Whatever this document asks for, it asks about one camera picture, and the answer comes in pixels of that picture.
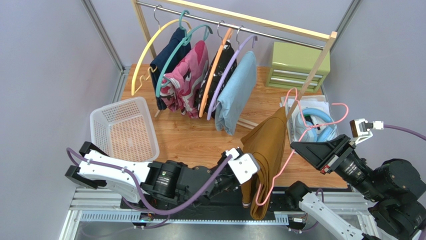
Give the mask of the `brown trousers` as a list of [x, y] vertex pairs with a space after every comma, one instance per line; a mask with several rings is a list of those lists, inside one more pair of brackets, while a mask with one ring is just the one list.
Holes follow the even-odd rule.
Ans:
[[256, 196], [259, 203], [269, 198], [273, 178], [281, 170], [286, 130], [286, 110], [281, 107], [241, 138], [243, 152], [252, 154], [260, 166], [260, 170], [241, 185], [242, 205], [250, 209], [254, 220], [263, 220], [267, 214], [269, 204], [257, 205]]

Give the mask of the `pink wire hanger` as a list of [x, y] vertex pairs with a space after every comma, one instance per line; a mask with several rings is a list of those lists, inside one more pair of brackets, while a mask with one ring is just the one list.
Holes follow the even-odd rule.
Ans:
[[[310, 130], [312, 130], [313, 128], [316, 128], [316, 127], [323, 127], [323, 126], [329, 126], [329, 125], [336, 125], [336, 124], [338, 124], [338, 123], [340, 123], [340, 122], [342, 122], [347, 116], [348, 116], [348, 114], [349, 114], [349, 107], [348, 107], [348, 105], [347, 104], [345, 104], [345, 103], [332, 103], [331, 105], [332, 106], [343, 106], [343, 107], [345, 107], [345, 113], [344, 113], [344, 115], [341, 117], [341, 119], [339, 119], [339, 120], [337, 120], [337, 121], [333, 121], [333, 122], [329, 122], [329, 123], [324, 123], [324, 124], [319, 124], [319, 125], [311, 125], [311, 126], [308, 126], [307, 124], [306, 124], [306, 119], [304, 118], [304, 116], [303, 116], [303, 109], [302, 109], [302, 107], [301, 107], [301, 104], [300, 104], [300, 100], [298, 99], [298, 96], [299, 96], [299, 91], [295, 88], [295, 87], [293, 87], [293, 88], [291, 88], [288, 92], [287, 92], [287, 94], [286, 94], [286, 96], [285, 96], [285, 99], [284, 99], [284, 103], [283, 104], [285, 104], [285, 103], [287, 103], [288, 102], [288, 98], [289, 98], [289, 95], [290, 95], [290, 92], [291, 91], [294, 91], [295, 92], [295, 99], [294, 99], [294, 104], [296, 104], [296, 106], [299, 108], [299, 114], [300, 114], [300, 116], [301, 116], [301, 118], [302, 118], [302, 122], [303, 122], [303, 124], [304, 124], [304, 126], [306, 127], [306, 129], [304, 130], [304, 132], [301, 134], [301, 136], [300, 136], [300, 138], [298, 139], [298, 142], [300, 142], [301, 140], [302, 140], [302, 138], [307, 134], [307, 132], [308, 131], [310, 131]], [[264, 206], [267, 202], [268, 202], [268, 200], [270, 199], [270, 196], [271, 196], [271, 194], [272, 194], [272, 192], [273, 192], [273, 188], [274, 188], [274, 186], [275, 186], [275, 180], [283, 173], [283, 171], [285, 170], [285, 168], [286, 168], [286, 166], [288, 165], [288, 163], [289, 163], [289, 161], [290, 161], [290, 159], [292, 158], [292, 156], [294, 155], [294, 153], [295, 153], [295, 150], [293, 149], [291, 152], [290, 152], [290, 154], [289, 154], [289, 156], [288, 156], [288, 158], [287, 158], [287, 160], [285, 161], [285, 163], [284, 163], [284, 165], [282, 166], [282, 168], [280, 169], [280, 171], [272, 178], [272, 183], [271, 183], [271, 187], [269, 188], [269, 191], [267, 192], [267, 195], [266, 195], [266, 197], [265, 197], [265, 199], [264, 199], [264, 201], [263, 202], [259, 202], [259, 196], [260, 196], [260, 193], [261, 193], [261, 190], [262, 190], [262, 185], [261, 184], [259, 184], [259, 186], [258, 186], [258, 190], [257, 190], [257, 192], [256, 192], [256, 195], [255, 195], [255, 204], [257, 205], [257, 206]]]

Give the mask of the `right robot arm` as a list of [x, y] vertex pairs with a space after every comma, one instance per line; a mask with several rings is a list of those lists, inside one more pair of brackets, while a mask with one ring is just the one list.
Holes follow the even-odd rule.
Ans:
[[336, 173], [373, 202], [368, 211], [387, 234], [410, 240], [426, 226], [426, 209], [418, 201], [426, 184], [408, 160], [393, 158], [372, 169], [345, 134], [325, 142], [294, 141], [290, 146], [321, 174]]

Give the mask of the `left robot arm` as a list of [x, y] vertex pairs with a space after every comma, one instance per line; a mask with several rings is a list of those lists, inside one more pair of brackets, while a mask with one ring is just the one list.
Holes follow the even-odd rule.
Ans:
[[189, 167], [168, 160], [132, 162], [113, 158], [91, 142], [80, 152], [66, 153], [73, 163], [65, 176], [89, 189], [106, 188], [128, 203], [142, 204], [158, 215], [172, 215], [189, 206], [209, 205], [212, 198], [248, 182], [259, 168], [250, 153], [232, 148], [217, 165]]

